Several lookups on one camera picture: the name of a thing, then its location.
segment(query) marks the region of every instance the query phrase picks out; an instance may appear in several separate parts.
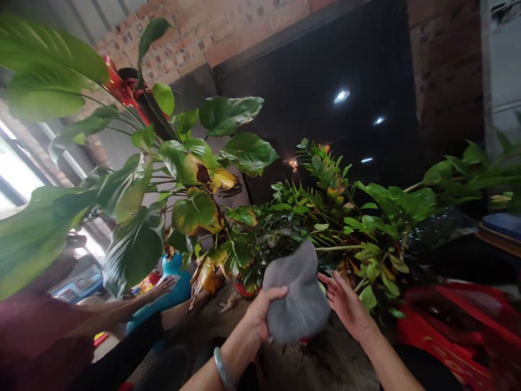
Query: person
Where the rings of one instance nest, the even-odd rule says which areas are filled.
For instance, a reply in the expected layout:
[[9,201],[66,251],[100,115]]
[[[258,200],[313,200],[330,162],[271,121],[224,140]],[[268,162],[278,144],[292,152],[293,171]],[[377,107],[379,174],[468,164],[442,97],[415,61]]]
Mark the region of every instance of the person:
[[[347,331],[363,347],[383,388],[386,391],[424,390],[382,335],[377,324],[364,309],[358,295],[338,272],[334,272],[333,278],[319,274],[319,279],[327,285],[330,307],[337,313]],[[261,344],[269,338],[265,318],[270,301],[282,298],[287,293],[287,287],[261,291],[222,347],[215,349],[218,359],[212,357],[208,360],[181,390],[218,391],[241,384],[244,380],[243,372],[250,366]]]
[[39,277],[0,302],[0,382],[4,389],[117,390],[163,331],[187,316],[189,300],[157,312],[92,363],[94,336],[127,322],[137,310],[171,290],[174,280],[166,278],[132,300],[72,305],[47,292],[70,274],[75,262],[65,250]]

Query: forearm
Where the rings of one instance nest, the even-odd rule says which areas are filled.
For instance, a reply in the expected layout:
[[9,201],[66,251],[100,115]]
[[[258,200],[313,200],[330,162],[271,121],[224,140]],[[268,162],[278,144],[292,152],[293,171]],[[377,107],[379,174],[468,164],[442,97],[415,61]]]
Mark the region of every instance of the forearm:
[[362,345],[386,391],[422,391],[424,388],[404,365],[389,341],[378,331]]
[[115,306],[109,311],[93,312],[91,317],[71,331],[66,337],[92,336],[109,329],[116,323],[126,322],[141,307],[150,302],[148,295],[137,299],[124,301],[123,305]]
[[[252,330],[243,320],[239,322],[224,343],[220,350],[221,358],[227,375],[235,384],[239,381],[248,364],[254,359],[261,344],[262,341],[257,332]],[[217,391],[221,389],[225,389],[225,387],[223,387],[217,371],[215,359],[212,357],[181,390]]]

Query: brick wall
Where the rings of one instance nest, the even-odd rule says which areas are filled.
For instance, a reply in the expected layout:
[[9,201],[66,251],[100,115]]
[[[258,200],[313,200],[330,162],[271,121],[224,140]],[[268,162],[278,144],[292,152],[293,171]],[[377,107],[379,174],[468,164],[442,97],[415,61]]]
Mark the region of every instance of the brick wall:
[[[137,45],[151,18],[174,29],[153,44],[145,80],[170,84],[200,65],[212,67],[335,1],[369,0],[150,0],[98,42],[118,67],[136,67]],[[421,134],[427,159],[483,129],[479,0],[408,0]],[[107,96],[99,96],[107,102]]]

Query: ceiling light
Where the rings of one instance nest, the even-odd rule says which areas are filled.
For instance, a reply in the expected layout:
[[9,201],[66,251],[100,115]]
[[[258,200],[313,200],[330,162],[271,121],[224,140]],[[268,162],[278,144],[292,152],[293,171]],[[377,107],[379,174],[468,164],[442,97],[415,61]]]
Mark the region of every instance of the ceiling light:
[[385,117],[378,117],[376,119],[376,121],[373,122],[373,125],[380,125],[384,121],[385,121]]
[[343,101],[345,101],[349,95],[351,95],[351,93],[347,90],[342,90],[338,93],[338,95],[336,96],[335,100],[333,101],[335,104],[339,104],[339,103],[342,103]]

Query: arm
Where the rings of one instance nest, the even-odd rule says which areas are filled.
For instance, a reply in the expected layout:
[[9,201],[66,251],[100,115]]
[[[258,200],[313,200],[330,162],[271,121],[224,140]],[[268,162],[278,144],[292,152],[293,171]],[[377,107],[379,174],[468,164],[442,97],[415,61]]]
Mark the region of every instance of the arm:
[[382,335],[358,295],[340,274],[334,272],[334,279],[319,274],[319,279],[327,284],[329,305],[366,352],[383,388],[386,391],[424,390]]
[[118,305],[113,305],[116,303],[106,304],[107,308],[110,308],[109,310],[98,310],[92,312],[91,316],[85,322],[83,322],[74,330],[66,334],[65,338],[91,337],[93,335],[96,335],[97,333],[109,329],[116,323],[126,322],[136,311],[138,311],[144,305],[153,302],[162,294],[167,293],[171,289],[173,284],[173,279],[166,278],[163,281],[161,281],[161,283],[149,290],[146,294],[137,299],[129,300],[126,302],[122,301],[117,303]]
[[[267,292],[261,291],[221,348],[221,358],[226,373],[235,384],[250,361],[254,359],[262,343],[269,337],[265,319],[270,301],[282,298],[287,293],[287,287],[272,288]],[[222,389],[224,386],[212,357],[188,380],[181,391],[218,391]]]

